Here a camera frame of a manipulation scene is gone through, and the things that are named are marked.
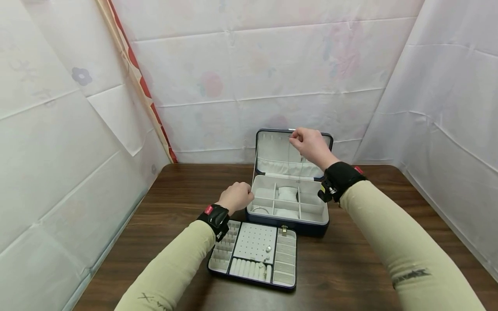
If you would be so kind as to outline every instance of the jewelry box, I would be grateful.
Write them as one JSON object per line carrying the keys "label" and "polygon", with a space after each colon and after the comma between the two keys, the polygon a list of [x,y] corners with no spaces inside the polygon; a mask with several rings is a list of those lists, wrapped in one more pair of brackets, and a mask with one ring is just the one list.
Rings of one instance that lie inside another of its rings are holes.
{"label": "jewelry box", "polygon": [[[260,129],[247,222],[230,230],[208,258],[208,270],[247,283],[293,291],[297,281],[297,235],[322,237],[327,204],[318,197],[323,172],[289,143],[292,129]],[[333,138],[322,133],[329,149]]]}

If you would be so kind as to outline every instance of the black wrist strap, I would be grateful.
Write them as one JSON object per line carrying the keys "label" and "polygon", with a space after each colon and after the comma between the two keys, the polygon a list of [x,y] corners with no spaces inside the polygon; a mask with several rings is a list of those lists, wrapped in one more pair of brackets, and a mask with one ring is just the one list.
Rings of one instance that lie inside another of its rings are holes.
{"label": "black wrist strap", "polygon": [[228,209],[218,204],[209,205],[197,217],[197,220],[202,220],[211,227],[215,233],[217,242],[221,241],[229,230],[228,221],[230,220],[230,216],[228,216]]}
{"label": "black wrist strap", "polygon": [[344,162],[334,163],[326,169],[325,179],[333,188],[331,193],[334,202],[339,202],[344,192],[355,183],[362,180],[368,180],[351,165]]}

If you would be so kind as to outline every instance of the white backdrop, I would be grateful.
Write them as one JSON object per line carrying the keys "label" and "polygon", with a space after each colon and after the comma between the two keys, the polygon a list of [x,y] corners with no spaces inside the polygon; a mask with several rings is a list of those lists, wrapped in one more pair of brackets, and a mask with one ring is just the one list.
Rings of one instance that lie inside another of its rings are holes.
{"label": "white backdrop", "polygon": [[355,162],[399,167],[498,280],[497,38],[495,0],[426,0]]}
{"label": "white backdrop", "polygon": [[113,0],[180,162],[252,163],[257,129],[351,161],[423,0]]}
{"label": "white backdrop", "polygon": [[70,309],[168,160],[96,4],[24,4],[0,1],[0,309]]}

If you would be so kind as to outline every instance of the beige arm sleeve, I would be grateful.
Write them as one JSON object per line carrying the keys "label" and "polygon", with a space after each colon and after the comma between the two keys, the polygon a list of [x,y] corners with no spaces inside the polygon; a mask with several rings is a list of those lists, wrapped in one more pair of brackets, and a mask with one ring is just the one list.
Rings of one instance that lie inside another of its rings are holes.
{"label": "beige arm sleeve", "polygon": [[403,310],[484,310],[450,257],[369,181],[350,187],[341,206],[387,268]]}
{"label": "beige arm sleeve", "polygon": [[173,310],[214,244],[209,225],[194,221],[147,265],[115,310]]}

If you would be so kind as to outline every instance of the brown table surface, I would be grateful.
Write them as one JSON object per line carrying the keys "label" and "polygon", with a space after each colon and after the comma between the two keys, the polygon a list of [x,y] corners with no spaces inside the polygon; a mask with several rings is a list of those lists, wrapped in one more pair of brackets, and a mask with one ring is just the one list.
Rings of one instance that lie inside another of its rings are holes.
{"label": "brown table surface", "polygon": [[[408,180],[390,166],[362,169],[450,255],[487,310],[498,310],[498,284]],[[233,182],[251,183],[251,177],[250,165],[166,166],[74,310],[113,310],[146,265],[206,205]],[[204,260],[177,310],[400,310],[389,276],[362,233],[336,204],[329,204],[329,213],[325,237],[298,237],[294,293],[213,277]],[[243,220],[244,213],[234,219]]]}

